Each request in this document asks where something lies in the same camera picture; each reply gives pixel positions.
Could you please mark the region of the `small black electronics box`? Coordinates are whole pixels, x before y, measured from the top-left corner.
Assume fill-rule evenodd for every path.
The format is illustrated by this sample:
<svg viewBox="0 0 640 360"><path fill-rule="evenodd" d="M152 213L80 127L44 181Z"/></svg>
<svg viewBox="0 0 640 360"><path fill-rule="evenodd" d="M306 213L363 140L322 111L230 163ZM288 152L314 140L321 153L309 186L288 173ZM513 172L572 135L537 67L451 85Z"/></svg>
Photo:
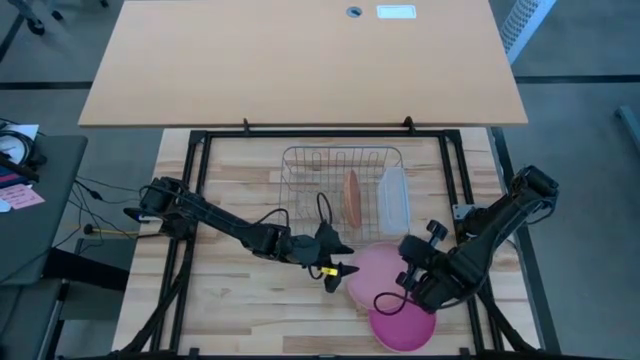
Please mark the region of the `small black electronics box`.
<svg viewBox="0 0 640 360"><path fill-rule="evenodd" d="M123 212L125 215L141 224L160 221L160 218L155 213L141 208L124 208Z"/></svg>

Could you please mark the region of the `silver perforated computer case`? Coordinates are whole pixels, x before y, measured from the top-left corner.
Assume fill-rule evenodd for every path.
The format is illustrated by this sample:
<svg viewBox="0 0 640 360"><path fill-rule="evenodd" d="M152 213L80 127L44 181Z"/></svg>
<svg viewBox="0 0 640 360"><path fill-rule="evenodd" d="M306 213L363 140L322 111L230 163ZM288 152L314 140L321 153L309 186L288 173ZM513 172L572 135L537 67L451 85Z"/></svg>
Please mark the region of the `silver perforated computer case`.
<svg viewBox="0 0 640 360"><path fill-rule="evenodd" d="M513 65L557 0L516 0L500 27L507 60Z"/></svg>

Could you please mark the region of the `light pink plate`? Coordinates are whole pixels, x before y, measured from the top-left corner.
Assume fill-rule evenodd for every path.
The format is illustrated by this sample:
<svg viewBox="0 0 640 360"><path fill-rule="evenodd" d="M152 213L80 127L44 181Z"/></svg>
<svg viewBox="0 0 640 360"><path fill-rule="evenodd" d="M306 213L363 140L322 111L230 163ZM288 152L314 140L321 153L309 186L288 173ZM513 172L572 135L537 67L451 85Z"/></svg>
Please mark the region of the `light pink plate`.
<svg viewBox="0 0 640 360"><path fill-rule="evenodd" d="M395 283L395 279L407 270L408 264L399 255L397 244L369 245L354 254L351 264L360 270L347 277L346 286L358 305L367 308L374 298L388 293L404 296L404 289Z"/></svg>

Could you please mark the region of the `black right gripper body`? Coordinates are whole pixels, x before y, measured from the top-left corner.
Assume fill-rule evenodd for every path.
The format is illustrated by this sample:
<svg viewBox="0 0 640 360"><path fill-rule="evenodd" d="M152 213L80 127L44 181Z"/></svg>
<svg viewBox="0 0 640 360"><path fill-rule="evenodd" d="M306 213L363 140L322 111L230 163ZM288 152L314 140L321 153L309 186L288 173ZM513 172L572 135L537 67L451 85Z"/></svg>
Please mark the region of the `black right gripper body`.
<svg viewBox="0 0 640 360"><path fill-rule="evenodd" d="M437 250L436 245L448 234L444 225L430 220L426 229L431 233L428 241L414 235L406 235L398 252L408 268L416 270L416 287L413 291L405 291L407 297L428 313L435 313L452 295L445 285L446 259L444 252Z"/></svg>

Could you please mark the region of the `tan desk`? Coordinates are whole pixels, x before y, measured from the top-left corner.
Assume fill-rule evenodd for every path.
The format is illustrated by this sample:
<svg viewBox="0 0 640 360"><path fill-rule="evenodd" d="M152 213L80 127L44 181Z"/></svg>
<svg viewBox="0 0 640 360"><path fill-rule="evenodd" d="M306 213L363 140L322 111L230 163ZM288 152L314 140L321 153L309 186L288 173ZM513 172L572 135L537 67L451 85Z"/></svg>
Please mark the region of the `tan desk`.
<svg viewBox="0 0 640 360"><path fill-rule="evenodd" d="M417 18L380 19L378 5L414 5ZM405 118L527 123L488 0L126 0L80 124Z"/></svg>

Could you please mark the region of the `grey side desk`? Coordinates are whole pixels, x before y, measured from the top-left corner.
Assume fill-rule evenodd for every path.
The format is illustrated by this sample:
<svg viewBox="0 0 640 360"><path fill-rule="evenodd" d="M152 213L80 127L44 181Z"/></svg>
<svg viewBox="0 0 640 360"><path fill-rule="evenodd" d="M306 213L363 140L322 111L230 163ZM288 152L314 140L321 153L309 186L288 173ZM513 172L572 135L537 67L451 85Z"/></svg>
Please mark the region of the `grey side desk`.
<svg viewBox="0 0 640 360"><path fill-rule="evenodd" d="M84 136L36 140L47 161L37 170L39 181L32 189L44 201L0 213L0 286L27 285L41 278L87 143Z"/></svg>

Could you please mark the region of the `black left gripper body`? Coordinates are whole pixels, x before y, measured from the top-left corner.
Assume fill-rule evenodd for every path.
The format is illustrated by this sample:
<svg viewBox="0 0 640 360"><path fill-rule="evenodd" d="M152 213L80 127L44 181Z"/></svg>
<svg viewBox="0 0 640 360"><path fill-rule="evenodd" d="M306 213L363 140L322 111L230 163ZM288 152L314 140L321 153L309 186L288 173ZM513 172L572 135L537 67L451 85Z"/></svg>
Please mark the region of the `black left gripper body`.
<svg viewBox="0 0 640 360"><path fill-rule="evenodd" d="M285 232L276 242L275 256L282 263L313 265L322 256L322 243L309 235Z"/></svg>

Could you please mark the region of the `black-tipped yellow rod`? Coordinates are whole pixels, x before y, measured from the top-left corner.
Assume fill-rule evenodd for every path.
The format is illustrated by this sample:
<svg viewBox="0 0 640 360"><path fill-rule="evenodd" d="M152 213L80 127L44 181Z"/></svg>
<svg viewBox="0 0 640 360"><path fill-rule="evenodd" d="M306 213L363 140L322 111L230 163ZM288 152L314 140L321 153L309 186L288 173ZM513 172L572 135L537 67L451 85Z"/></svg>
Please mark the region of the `black-tipped yellow rod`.
<svg viewBox="0 0 640 360"><path fill-rule="evenodd" d="M128 237L134 237L137 236L138 233L137 232L127 232L127 231L120 231L120 230L104 230L98 227L95 227L91 224L86 224L83 228L82 231L85 235L90 235L90 234L110 234L110 235L122 235L122 236L128 236Z"/></svg>

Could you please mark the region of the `magenta plate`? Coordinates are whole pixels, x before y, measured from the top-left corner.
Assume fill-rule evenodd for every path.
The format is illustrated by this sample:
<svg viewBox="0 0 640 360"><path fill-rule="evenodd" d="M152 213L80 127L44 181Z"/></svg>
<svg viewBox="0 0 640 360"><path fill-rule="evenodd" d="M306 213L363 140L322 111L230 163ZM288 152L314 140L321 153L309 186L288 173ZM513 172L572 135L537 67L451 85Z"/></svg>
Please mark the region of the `magenta plate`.
<svg viewBox="0 0 640 360"><path fill-rule="evenodd" d="M436 314L425 312L403 295L388 293L374 298L367 311L374 337L391 351L417 351L435 334Z"/></svg>

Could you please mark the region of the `grey wire dish rack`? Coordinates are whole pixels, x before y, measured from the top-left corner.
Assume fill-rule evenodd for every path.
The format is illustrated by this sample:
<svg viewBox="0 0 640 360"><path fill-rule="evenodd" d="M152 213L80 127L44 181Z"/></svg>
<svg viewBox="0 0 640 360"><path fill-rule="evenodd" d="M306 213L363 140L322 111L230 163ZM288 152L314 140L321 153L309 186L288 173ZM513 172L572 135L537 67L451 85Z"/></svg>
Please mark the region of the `grey wire dish rack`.
<svg viewBox="0 0 640 360"><path fill-rule="evenodd" d="M279 206L289 211L295 234L312 235L320 221L316 195L322 192L333 211L333 228L343 243L362 247L396 241L410 228L404 235L385 235L378 225L377 187L389 167L404 169L401 152L391 146L289 147L282 156ZM361 191L360 228L352 228L344 217L343 182L350 170L356 173Z"/></svg>

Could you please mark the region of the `white desk socket plate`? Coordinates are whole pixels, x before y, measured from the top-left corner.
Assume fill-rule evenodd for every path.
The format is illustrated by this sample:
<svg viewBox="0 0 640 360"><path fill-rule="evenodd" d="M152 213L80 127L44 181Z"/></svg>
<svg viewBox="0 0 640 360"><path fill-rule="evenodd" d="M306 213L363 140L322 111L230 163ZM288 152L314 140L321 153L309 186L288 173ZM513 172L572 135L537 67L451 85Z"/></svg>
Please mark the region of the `white desk socket plate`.
<svg viewBox="0 0 640 360"><path fill-rule="evenodd" d="M378 5L377 17L380 19L416 19L417 10L414 5Z"/></svg>

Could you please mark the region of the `black office chair base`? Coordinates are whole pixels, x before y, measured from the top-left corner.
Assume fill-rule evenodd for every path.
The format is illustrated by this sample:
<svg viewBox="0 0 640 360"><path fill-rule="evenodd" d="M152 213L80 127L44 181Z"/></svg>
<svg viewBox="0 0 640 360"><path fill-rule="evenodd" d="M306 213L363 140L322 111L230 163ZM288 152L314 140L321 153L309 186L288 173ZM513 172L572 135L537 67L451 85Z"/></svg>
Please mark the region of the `black office chair base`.
<svg viewBox="0 0 640 360"><path fill-rule="evenodd" d="M64 17L57 10L58 0L4 0L8 4L15 7L19 14L27 21L30 32L34 35L42 36L45 34L45 25L34 12L34 3L41 2L45 5L46 10L56 20L62 21Z"/></svg>

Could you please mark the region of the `orange plate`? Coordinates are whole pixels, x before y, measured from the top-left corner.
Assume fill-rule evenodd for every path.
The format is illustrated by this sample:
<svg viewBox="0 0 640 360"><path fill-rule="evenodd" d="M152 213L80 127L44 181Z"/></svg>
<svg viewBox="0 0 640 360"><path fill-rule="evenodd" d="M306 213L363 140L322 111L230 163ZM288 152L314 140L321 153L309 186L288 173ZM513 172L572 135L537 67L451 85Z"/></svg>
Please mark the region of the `orange plate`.
<svg viewBox="0 0 640 360"><path fill-rule="evenodd" d="M362 226L361 191L356 173L350 170L343 182L344 217L352 228Z"/></svg>

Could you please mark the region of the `black desk support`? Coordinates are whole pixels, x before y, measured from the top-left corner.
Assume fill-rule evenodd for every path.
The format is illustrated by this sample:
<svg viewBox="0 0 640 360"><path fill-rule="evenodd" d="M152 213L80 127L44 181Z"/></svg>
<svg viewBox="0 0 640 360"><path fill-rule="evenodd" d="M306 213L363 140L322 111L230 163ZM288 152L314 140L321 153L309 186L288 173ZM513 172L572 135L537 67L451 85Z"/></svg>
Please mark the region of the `black desk support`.
<svg viewBox="0 0 640 360"><path fill-rule="evenodd" d="M43 279L66 279L124 292L129 272L75 253L52 248L47 256L41 277Z"/></svg>

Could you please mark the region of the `white paper sheet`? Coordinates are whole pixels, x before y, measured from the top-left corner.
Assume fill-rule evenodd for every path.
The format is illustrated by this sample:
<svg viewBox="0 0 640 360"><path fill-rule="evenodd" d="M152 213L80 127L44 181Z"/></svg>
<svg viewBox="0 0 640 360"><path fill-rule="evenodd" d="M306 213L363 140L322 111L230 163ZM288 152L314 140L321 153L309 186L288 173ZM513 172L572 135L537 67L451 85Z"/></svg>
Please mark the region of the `white paper sheet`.
<svg viewBox="0 0 640 360"><path fill-rule="evenodd" d="M32 165L38 152L38 125L0 123L0 155L16 165Z"/></svg>

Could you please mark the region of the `pink paper note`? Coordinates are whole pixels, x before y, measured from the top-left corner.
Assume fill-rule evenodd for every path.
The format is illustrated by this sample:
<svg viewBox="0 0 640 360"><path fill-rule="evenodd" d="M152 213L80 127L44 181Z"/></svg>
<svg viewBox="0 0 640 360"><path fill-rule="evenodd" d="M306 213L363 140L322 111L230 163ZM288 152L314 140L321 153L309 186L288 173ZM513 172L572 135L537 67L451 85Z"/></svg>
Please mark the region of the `pink paper note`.
<svg viewBox="0 0 640 360"><path fill-rule="evenodd" d="M0 213L19 210L44 202L45 200L30 185L17 184L0 189Z"/></svg>

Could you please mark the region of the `translucent white cutlery holder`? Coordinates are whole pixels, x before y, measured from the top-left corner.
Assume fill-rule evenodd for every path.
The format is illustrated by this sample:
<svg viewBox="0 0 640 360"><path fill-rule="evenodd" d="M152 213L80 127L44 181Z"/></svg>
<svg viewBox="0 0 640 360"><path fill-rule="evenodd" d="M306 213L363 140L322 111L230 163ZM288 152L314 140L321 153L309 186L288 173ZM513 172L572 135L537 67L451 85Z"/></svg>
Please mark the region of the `translucent white cutlery holder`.
<svg viewBox="0 0 640 360"><path fill-rule="evenodd" d="M378 225L385 235L404 235L410 228L408 185L402 167L385 170L377 187Z"/></svg>

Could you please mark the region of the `black metal table frame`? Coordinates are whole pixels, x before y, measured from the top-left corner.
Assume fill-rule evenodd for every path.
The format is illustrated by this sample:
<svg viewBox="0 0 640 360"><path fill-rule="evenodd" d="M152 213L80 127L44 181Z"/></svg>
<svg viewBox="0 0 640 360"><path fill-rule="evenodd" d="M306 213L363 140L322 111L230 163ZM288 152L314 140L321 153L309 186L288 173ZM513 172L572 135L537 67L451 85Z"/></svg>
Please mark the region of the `black metal table frame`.
<svg viewBox="0 0 640 360"><path fill-rule="evenodd" d="M156 176L185 179L207 199L249 220L280 201L288 147L389 145L408 172L411 228L452 222L454 202L490 204L506 190L485 128L167 129ZM387 360L365 314L344 290L327 294L301 268L260 260L234 239L197 230L189 283L168 308L160 347L126 346L177 274L185 245L146 225L137 243L114 339L117 360Z"/></svg>

